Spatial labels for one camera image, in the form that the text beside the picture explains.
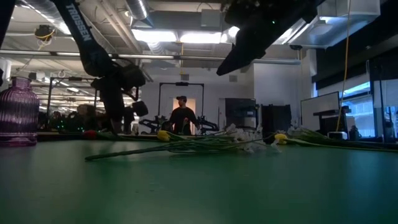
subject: baseball cap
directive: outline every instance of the baseball cap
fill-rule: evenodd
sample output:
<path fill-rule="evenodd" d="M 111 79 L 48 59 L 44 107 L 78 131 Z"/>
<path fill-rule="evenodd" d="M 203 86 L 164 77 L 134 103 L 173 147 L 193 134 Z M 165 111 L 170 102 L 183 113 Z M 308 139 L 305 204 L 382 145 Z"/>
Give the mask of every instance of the baseball cap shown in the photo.
<path fill-rule="evenodd" d="M 187 97 L 186 97 L 186 96 L 178 96 L 177 99 L 178 99 L 178 100 L 186 101 L 186 100 L 187 100 Z"/>

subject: man in cap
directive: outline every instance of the man in cap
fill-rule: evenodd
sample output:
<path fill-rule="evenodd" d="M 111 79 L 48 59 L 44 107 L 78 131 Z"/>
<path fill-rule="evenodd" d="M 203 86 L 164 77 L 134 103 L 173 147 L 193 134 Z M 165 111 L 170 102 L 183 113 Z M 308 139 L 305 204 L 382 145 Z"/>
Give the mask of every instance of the man in cap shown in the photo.
<path fill-rule="evenodd" d="M 195 113 L 186 106 L 187 97 L 178 96 L 178 108 L 175 108 L 170 117 L 170 123 L 174 124 L 175 134 L 191 135 L 191 122 L 197 129 L 200 129 Z"/>

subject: green tabletop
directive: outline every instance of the green tabletop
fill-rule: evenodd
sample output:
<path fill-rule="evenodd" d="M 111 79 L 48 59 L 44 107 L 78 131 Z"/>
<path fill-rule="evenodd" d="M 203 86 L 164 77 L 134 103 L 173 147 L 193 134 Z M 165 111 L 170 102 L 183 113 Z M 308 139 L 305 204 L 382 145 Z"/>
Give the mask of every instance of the green tabletop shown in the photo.
<path fill-rule="evenodd" d="M 0 223 L 398 223 L 398 154 L 282 147 L 281 154 L 156 152 L 148 142 L 0 148 Z"/>

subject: wall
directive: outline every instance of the wall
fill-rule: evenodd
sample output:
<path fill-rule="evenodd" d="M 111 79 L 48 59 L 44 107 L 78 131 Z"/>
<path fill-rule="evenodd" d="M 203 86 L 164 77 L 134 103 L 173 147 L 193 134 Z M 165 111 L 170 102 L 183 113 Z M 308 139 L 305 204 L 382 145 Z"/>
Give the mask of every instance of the wall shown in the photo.
<path fill-rule="evenodd" d="M 160 96 L 160 115 L 170 117 L 172 99 L 176 96 L 186 96 L 196 99 L 196 116 L 201 115 L 201 86 L 163 85 Z M 148 107 L 149 114 L 145 119 L 154 119 L 158 113 L 159 83 L 148 83 L 142 87 L 141 99 Z M 218 123 L 218 109 L 220 98 L 253 98 L 250 86 L 228 84 L 205 84 L 203 115 L 212 123 Z M 140 126 L 140 131 L 149 131 L 149 128 Z"/>
<path fill-rule="evenodd" d="M 312 97 L 311 76 L 316 75 L 316 53 L 306 51 L 301 65 L 254 65 L 254 97 L 257 103 L 290 105 L 292 119 L 299 120 L 301 100 Z"/>

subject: purple glass vase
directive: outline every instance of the purple glass vase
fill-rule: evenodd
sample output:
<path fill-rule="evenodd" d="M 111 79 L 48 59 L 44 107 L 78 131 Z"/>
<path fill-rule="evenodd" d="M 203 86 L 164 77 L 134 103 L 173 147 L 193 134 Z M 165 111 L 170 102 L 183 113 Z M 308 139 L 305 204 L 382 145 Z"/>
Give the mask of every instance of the purple glass vase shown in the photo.
<path fill-rule="evenodd" d="M 0 146 L 34 146 L 40 101 L 30 79 L 11 80 L 12 86 L 0 93 Z"/>

